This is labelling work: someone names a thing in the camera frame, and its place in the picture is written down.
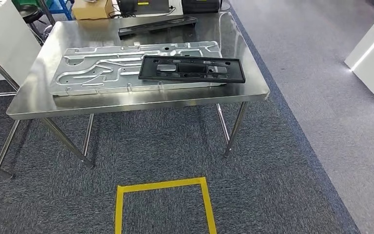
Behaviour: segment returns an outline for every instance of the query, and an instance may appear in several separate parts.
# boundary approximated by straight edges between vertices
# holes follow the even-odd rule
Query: hole in metal plate
[[[158,64],[157,71],[175,72],[177,66],[174,64]]]
[[[221,66],[209,66],[208,71],[215,73],[227,73],[227,68]]]
[[[192,73],[186,73],[183,75],[184,77],[188,77],[188,78],[200,78],[200,75],[199,74],[192,74]]]

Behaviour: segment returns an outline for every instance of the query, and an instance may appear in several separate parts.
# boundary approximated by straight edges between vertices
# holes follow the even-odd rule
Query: stainless steel table
[[[57,22],[31,68],[25,83],[20,87],[7,110],[15,120],[41,118],[49,129],[88,167],[93,163],[86,158],[94,114],[145,110],[162,107],[182,107],[216,104],[227,143],[224,156],[228,156],[236,139],[245,110],[250,101],[266,100],[269,88],[229,13],[195,15],[198,23],[193,27],[173,27],[154,33],[120,39],[118,29],[152,21],[167,20],[176,16],[125,18],[97,21]],[[117,46],[189,41],[217,41],[223,57],[239,58],[246,83],[216,87],[95,94],[55,97],[49,94],[48,85],[53,78],[63,52],[67,48]],[[227,131],[219,103],[241,102],[232,133]],[[90,114],[90,121],[80,151],[58,128],[50,117]]]

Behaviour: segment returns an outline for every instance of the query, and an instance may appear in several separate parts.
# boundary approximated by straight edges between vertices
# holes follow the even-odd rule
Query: metal plate
[[[217,86],[220,83],[139,80],[144,55],[220,58],[215,41],[67,49],[54,74],[52,95],[84,95]]]

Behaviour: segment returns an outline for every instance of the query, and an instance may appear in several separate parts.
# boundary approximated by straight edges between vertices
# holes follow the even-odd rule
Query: yellow tape square
[[[203,194],[204,209],[206,211],[207,224],[210,234],[217,234],[216,223],[214,221],[213,209],[211,208],[210,194],[208,193],[208,187],[205,177],[192,178],[192,179],[180,179],[171,180],[158,183],[150,184],[137,184],[129,186],[117,186],[117,202],[115,209],[115,234],[121,234],[122,229],[122,210],[124,193],[153,190],[153,189],[165,189],[171,187],[180,187],[187,185],[199,184],[201,192]]]

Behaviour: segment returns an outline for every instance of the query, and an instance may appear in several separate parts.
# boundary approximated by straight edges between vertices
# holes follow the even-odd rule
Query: gray carpet
[[[374,234],[374,95],[343,63],[374,0],[232,0],[362,233]]]
[[[0,147],[11,125],[0,97]],[[231,127],[238,105],[223,105]],[[79,146],[86,116],[54,119]],[[23,121],[0,178],[1,233],[113,233],[117,185],[205,176],[217,231],[344,233],[286,119],[251,103],[231,158],[214,105],[95,115],[88,170],[37,120]],[[123,233],[208,233],[200,189],[124,196]]]

